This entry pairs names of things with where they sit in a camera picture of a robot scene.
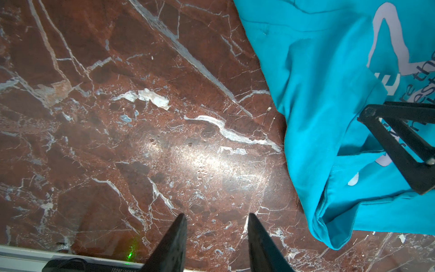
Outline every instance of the black metal bracket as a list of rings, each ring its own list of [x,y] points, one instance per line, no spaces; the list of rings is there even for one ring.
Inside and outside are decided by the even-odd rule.
[[[248,241],[252,272],[294,272],[253,213],[249,214]]]
[[[417,162],[387,131],[381,118],[423,160]],[[435,148],[412,130],[405,121],[435,124],[435,104],[385,102],[364,108],[358,120],[385,149],[409,186],[423,195],[435,188]]]
[[[187,220],[181,213],[163,236],[141,272],[183,272],[186,259]]]

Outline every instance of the black cable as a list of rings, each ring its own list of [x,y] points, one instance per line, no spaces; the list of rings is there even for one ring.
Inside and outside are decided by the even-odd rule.
[[[83,264],[83,272],[89,272],[88,263],[87,263],[87,261],[83,260],[82,258],[72,258],[72,259],[63,261],[60,264],[58,264],[51,272],[58,272],[61,267],[65,266],[71,262],[81,262]]]

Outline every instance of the teal t-shirt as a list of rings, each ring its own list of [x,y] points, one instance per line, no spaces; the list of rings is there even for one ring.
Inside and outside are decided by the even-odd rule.
[[[285,116],[288,171],[313,236],[340,249],[353,229],[434,235],[435,191],[413,192],[356,118],[368,104],[435,103],[435,1],[234,2]],[[408,124],[435,145],[435,125]]]

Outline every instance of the marble floor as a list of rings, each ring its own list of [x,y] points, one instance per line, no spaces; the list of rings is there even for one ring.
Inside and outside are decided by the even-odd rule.
[[[315,240],[285,120],[230,0],[0,1],[0,243],[248,272],[256,212],[297,271],[434,272],[429,235]]]

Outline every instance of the white graphic print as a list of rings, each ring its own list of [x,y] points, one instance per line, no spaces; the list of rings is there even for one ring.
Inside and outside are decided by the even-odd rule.
[[[385,20],[385,22],[387,23],[390,31],[391,45],[393,46],[394,53],[397,56],[399,74],[396,75],[394,84],[391,86],[387,85],[387,82],[390,79],[391,75],[384,75],[382,78],[382,84],[386,88],[388,95],[394,95],[400,83],[400,76],[408,76],[414,74],[415,79],[423,81],[430,72],[435,71],[435,61],[433,61],[434,56],[432,56],[432,59],[428,61],[409,63],[409,50],[403,39],[402,25],[397,14],[397,9],[392,3],[386,2],[378,8],[375,16],[373,17],[374,39],[373,45],[370,49],[370,53],[368,54],[367,67],[370,67],[371,58],[376,49],[379,30],[381,29],[383,20]],[[421,78],[419,76],[420,73],[423,73],[425,75],[424,78]],[[379,75],[380,73],[375,73],[376,78],[379,78]],[[431,95],[435,91],[435,84],[430,80],[429,82],[430,83],[426,87],[413,92],[406,101],[418,103],[422,102],[424,100],[424,97]],[[379,157],[376,162],[384,167],[392,163],[391,158],[388,156],[388,154]]]
[[[370,53],[368,54],[367,67],[370,66],[371,57],[375,52],[379,30],[381,29],[381,24],[384,19],[390,29],[391,44],[394,53],[397,56],[400,75],[408,76],[419,73],[420,70],[417,67],[423,67],[426,61],[409,63],[409,50],[403,40],[402,25],[400,24],[399,16],[397,15],[397,9],[392,3],[388,2],[383,3],[373,17],[373,31],[375,36]],[[428,67],[427,71],[435,71],[435,66]]]

